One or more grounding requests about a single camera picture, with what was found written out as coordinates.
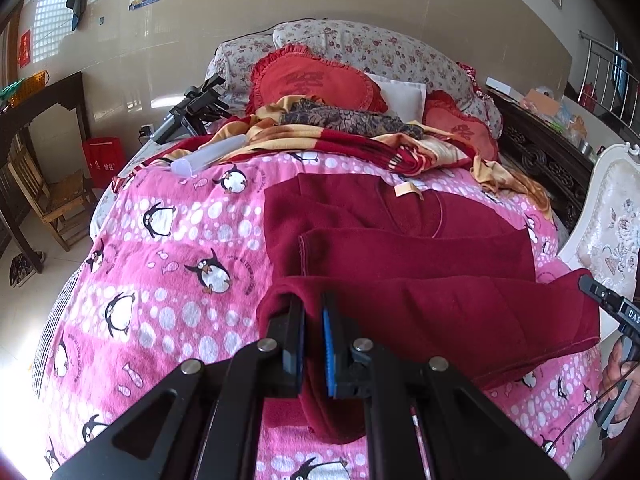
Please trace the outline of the dark red fleece sweater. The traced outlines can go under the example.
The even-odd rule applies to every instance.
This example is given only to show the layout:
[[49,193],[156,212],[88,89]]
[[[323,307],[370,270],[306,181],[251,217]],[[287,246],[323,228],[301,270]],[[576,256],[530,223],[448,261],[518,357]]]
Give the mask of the dark red fleece sweater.
[[483,390],[600,338],[579,273],[539,281],[528,233],[475,200],[400,196],[366,174],[299,174],[268,188],[264,232],[273,274],[259,325],[293,299],[305,310],[302,391],[267,404],[271,427],[305,427],[329,443],[363,434],[357,404],[326,388],[325,299],[398,358],[442,356]]

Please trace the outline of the white upholstered floral chair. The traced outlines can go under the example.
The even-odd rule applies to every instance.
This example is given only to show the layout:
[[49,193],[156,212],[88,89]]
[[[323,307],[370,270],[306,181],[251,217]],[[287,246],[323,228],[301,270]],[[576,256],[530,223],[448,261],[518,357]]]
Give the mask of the white upholstered floral chair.
[[631,300],[639,261],[640,171],[637,144],[614,144],[594,165],[582,213],[559,251],[571,269],[585,268]]

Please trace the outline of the metal stair railing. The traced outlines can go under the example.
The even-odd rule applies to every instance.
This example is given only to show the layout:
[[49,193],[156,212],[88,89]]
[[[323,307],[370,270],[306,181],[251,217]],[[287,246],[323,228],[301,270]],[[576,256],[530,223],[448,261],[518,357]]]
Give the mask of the metal stair railing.
[[617,38],[614,46],[582,30],[587,46],[578,102],[623,139],[639,139],[639,70]]

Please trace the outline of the red heart pillow right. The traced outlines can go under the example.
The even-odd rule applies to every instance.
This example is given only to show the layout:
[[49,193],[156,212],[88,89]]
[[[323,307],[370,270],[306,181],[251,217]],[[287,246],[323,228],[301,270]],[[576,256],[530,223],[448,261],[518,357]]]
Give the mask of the red heart pillow right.
[[480,118],[459,110],[456,101],[446,92],[437,90],[427,96],[423,123],[462,136],[474,146],[482,159],[498,159],[498,145],[487,125]]

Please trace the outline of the red heart pillow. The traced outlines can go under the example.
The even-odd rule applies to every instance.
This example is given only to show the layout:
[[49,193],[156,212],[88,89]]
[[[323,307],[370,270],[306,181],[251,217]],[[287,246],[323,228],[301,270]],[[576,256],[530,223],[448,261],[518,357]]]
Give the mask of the red heart pillow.
[[315,96],[326,104],[385,113],[380,87],[361,70],[314,55],[303,44],[287,44],[261,58],[250,72],[247,114],[285,96]]
[[462,136],[474,146],[482,159],[498,159],[498,145],[487,125],[480,118],[459,110],[456,101],[446,92],[437,90],[427,96],[423,123]]

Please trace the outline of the dark slippers on floor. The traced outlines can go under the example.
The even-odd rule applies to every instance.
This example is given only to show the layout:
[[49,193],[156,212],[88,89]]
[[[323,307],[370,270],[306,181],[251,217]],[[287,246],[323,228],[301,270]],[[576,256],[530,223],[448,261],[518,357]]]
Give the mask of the dark slippers on floor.
[[24,254],[16,255],[9,268],[9,285],[11,288],[22,287],[36,273],[36,268]]

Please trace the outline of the red paper bag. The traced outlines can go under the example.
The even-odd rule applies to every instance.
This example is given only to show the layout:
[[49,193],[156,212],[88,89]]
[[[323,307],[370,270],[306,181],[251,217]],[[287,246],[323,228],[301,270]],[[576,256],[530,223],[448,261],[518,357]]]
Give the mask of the red paper bag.
[[126,164],[122,142],[114,136],[85,140],[82,151],[95,188],[108,188]]

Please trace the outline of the red yellow patterned blanket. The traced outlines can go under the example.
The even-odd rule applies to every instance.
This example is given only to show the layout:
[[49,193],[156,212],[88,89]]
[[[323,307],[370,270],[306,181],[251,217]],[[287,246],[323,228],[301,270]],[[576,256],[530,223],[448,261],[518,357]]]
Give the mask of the red yellow patterned blanket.
[[402,133],[367,138],[315,126],[281,125],[281,115],[301,99],[326,104],[315,96],[285,96],[245,117],[232,116],[212,136],[197,136],[181,141],[173,148],[142,162],[140,166],[166,166],[202,145],[245,134],[247,144],[224,156],[221,159],[223,162],[245,162],[255,156],[271,153],[310,151],[355,157],[403,177],[420,176],[435,168],[462,168],[469,170],[484,191],[495,195],[501,192],[522,194],[529,198],[544,218],[552,218],[550,200],[542,185],[526,177],[521,171],[507,170],[498,159],[482,159],[474,146],[462,136],[420,122],[409,124],[423,128],[425,136],[421,140]]

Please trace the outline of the white small pillow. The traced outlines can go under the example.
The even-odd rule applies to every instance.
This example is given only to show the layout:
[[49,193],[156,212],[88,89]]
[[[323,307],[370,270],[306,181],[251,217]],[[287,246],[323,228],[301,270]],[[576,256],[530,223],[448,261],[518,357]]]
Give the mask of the white small pillow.
[[367,76],[380,88],[381,96],[387,105],[385,114],[409,122],[422,122],[427,98],[426,84],[408,82],[376,76]]

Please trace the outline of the black folded tripod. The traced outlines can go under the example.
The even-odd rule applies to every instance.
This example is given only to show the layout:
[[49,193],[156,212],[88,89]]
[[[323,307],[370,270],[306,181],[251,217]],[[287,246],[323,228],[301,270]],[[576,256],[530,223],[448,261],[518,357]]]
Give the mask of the black folded tripod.
[[165,144],[181,131],[189,136],[207,136],[208,125],[231,116],[229,105],[221,99],[225,83],[219,74],[213,74],[200,86],[187,88],[150,139]]

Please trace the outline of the dark floral garment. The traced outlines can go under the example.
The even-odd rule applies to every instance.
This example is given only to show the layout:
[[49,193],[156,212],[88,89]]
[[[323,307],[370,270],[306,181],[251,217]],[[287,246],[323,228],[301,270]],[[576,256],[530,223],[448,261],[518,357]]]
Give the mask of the dark floral garment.
[[400,118],[366,110],[348,110],[301,99],[284,112],[281,125],[306,125],[374,138],[384,134],[402,133],[421,140],[425,131],[420,125],[407,124]]

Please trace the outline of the floral quilt pile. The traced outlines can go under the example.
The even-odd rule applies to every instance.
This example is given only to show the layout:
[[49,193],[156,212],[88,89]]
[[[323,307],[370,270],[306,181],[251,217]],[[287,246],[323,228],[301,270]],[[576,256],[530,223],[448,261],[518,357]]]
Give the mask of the floral quilt pile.
[[458,110],[484,122],[494,139],[501,136],[498,107],[480,90],[469,67],[419,39],[374,25],[330,18],[282,22],[220,44],[206,75],[224,78],[224,100],[232,110],[242,110],[248,102],[253,66],[287,44],[302,44],[320,58],[376,76],[425,84],[430,93],[445,92]]

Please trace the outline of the red heart pillow left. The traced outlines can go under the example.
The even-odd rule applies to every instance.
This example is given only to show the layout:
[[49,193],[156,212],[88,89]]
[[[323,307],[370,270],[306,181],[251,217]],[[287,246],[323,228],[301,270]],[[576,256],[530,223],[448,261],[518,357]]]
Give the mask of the red heart pillow left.
[[250,72],[247,114],[285,96],[315,96],[326,104],[385,113],[380,87],[361,70],[314,55],[303,44],[287,44],[261,58]]

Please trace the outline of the yellow woven basket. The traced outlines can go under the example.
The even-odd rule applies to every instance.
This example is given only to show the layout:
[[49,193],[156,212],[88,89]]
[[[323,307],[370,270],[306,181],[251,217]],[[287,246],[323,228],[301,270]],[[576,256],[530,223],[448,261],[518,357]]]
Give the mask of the yellow woven basket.
[[41,91],[49,82],[50,75],[46,70],[26,77],[12,84],[10,89],[8,104],[9,107],[15,108],[18,104],[25,102],[34,94]]

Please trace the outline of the wall power outlet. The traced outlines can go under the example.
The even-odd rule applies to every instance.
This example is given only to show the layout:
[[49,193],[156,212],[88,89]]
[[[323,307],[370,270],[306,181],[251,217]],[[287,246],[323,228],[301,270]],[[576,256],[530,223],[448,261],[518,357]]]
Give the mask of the wall power outlet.
[[138,132],[138,139],[141,144],[149,140],[149,138],[153,134],[153,126],[152,125],[142,125]]

